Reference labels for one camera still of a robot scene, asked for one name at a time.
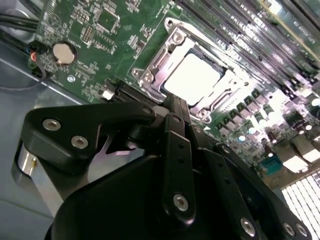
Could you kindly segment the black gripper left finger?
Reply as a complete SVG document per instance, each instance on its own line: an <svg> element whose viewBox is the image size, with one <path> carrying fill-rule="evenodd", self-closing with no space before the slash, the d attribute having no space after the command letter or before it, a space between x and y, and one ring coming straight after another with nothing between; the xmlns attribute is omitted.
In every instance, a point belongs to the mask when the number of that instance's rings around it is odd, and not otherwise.
<svg viewBox="0 0 320 240"><path fill-rule="evenodd" d="M140 157L190 156L179 99L37 108L25 116L16 164L55 219L74 192Z"/></svg>

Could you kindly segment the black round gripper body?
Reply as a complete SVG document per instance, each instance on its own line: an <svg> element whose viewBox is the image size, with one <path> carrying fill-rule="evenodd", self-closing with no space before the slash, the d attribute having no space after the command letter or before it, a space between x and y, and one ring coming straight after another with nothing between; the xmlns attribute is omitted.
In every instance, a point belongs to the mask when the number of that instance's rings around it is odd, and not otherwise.
<svg viewBox="0 0 320 240"><path fill-rule="evenodd" d="M71 194L49 240L237 240L189 155L143 156Z"/></svg>

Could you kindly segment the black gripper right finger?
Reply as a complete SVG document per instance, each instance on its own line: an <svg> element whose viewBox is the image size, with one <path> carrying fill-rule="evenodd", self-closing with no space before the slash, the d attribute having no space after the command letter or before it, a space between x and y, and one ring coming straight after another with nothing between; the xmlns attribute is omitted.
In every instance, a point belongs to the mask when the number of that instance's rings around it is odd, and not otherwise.
<svg viewBox="0 0 320 240"><path fill-rule="evenodd" d="M191 123L185 100L179 99L193 162L204 177L202 187L213 187L218 201L214 235L221 240L310 240L307 226L223 143L211 146L204 131Z"/></svg>

